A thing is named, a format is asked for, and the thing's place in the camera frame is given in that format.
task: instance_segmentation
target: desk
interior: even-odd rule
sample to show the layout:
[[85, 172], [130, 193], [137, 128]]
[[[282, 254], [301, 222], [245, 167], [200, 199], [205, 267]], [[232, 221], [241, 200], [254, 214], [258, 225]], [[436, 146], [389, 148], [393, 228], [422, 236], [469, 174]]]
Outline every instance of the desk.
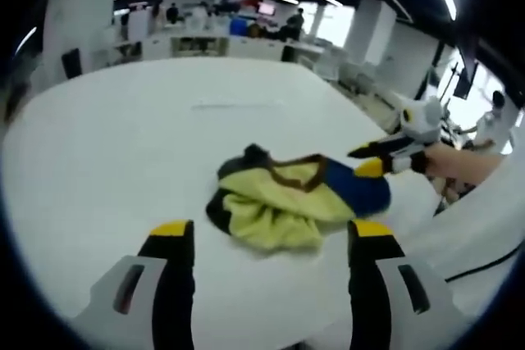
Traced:
[[[282, 43], [279, 40], [251, 39], [248, 37], [229, 35], [227, 32], [221, 30], [195, 32], [183, 29], [165, 29], [142, 40], [143, 59], [145, 61], [150, 61], [173, 57], [174, 54], [171, 50], [171, 41], [173, 39], [181, 38], [227, 39], [227, 43], [225, 43], [224, 46], [226, 56], [248, 59], [279, 61], [282, 58], [283, 49], [285, 47], [293, 48], [301, 53], [306, 52], [307, 54], [313, 54], [314, 57], [318, 57], [324, 51], [323, 47], [310, 43]], [[114, 43], [112, 47], [119, 48], [129, 44], [131, 44], [129, 41], [119, 42]], [[296, 56], [290, 55], [290, 58], [295, 59]]]
[[[195, 348], [283, 348], [348, 315], [346, 232], [317, 254], [261, 256], [223, 234], [204, 208], [216, 170], [250, 143], [279, 160], [321, 152], [355, 166], [352, 148], [384, 133], [299, 65], [232, 58], [145, 61], [60, 84], [9, 129], [2, 177], [21, 255], [56, 311], [75, 316], [89, 289], [149, 231], [195, 221]], [[411, 171], [389, 179], [381, 220], [408, 233], [436, 194]]]

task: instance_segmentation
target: white shirt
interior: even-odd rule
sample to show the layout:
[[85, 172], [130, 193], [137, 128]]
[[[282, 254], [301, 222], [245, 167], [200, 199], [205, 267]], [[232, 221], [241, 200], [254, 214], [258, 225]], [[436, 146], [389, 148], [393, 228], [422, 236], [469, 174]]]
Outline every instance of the white shirt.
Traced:
[[208, 12], [205, 7], [197, 6], [191, 12], [189, 27], [193, 31], [203, 31], [208, 23]]
[[507, 142], [512, 138], [510, 129], [504, 124], [501, 116], [494, 116], [492, 111], [486, 112], [476, 123], [477, 132], [473, 142], [481, 145], [487, 140], [494, 141], [488, 149], [480, 150], [483, 153], [501, 153]]

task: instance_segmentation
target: chair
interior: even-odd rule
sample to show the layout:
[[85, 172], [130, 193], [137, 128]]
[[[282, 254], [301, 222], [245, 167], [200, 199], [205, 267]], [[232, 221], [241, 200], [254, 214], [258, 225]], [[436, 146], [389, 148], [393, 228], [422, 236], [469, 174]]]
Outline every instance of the chair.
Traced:
[[325, 81], [337, 82], [339, 81], [339, 69], [345, 55], [343, 50], [329, 47], [325, 49], [317, 61], [301, 56], [298, 59], [298, 63], [309, 68]]

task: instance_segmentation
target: screen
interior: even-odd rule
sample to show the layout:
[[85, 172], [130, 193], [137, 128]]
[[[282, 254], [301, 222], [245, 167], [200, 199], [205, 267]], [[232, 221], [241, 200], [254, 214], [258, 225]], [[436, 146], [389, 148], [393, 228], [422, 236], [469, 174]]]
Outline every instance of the screen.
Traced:
[[259, 3], [258, 13], [265, 16], [273, 16], [276, 13], [276, 7], [268, 3]]
[[480, 32], [487, 29], [490, 3], [490, 0], [460, 0], [461, 12], [454, 23], [454, 36], [464, 68], [454, 91], [455, 97], [466, 99], [472, 87]]

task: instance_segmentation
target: white wall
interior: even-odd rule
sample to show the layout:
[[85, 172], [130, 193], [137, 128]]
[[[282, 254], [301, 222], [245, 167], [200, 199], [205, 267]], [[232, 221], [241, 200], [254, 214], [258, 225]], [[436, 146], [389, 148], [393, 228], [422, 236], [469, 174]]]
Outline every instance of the white wall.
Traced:
[[377, 82], [406, 97], [414, 98], [436, 55], [438, 40], [397, 22], [382, 63]]
[[377, 24], [381, 3], [374, 0], [361, 0], [346, 38], [345, 49], [352, 62], [362, 65], [367, 56], [368, 46]]
[[394, 9], [385, 2], [381, 2], [380, 7], [377, 25], [366, 55], [367, 62], [373, 65], [380, 65], [385, 56], [396, 17]]
[[61, 56], [79, 48], [83, 72], [91, 71], [93, 41], [111, 24], [113, 0], [48, 0], [43, 64], [50, 84], [66, 79]]

